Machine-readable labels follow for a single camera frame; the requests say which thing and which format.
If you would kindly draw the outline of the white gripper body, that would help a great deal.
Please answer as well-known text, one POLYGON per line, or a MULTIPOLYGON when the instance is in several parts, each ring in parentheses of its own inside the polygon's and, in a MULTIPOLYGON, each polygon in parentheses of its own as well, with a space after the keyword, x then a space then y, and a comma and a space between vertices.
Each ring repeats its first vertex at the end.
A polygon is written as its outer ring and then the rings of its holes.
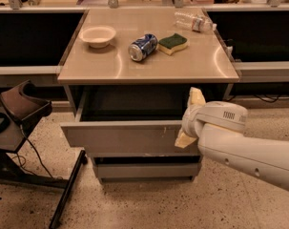
POLYGON ((201 106, 189 106, 182 117, 182 130, 189 137, 199 137, 203 124, 197 119, 201 106))

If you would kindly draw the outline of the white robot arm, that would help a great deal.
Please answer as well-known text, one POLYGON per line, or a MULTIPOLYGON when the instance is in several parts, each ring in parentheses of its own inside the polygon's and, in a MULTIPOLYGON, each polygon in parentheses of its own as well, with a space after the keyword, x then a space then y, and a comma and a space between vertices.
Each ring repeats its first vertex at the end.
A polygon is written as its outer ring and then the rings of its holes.
POLYGON ((191 88, 175 146, 195 143, 211 160, 289 191, 289 141, 246 137, 247 116, 244 107, 207 102, 191 88))

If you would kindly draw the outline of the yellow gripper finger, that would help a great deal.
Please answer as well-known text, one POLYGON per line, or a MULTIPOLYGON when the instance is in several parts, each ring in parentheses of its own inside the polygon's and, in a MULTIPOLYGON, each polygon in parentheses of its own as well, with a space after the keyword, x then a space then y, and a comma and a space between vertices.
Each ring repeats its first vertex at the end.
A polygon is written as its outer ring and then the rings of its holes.
POLYGON ((175 140, 175 146, 181 149, 186 148, 196 141, 196 137, 188 136, 182 129, 179 130, 177 138, 175 140))
POLYGON ((206 104, 205 97, 202 94, 201 89, 192 87, 189 91, 188 106, 198 105, 203 106, 206 104))

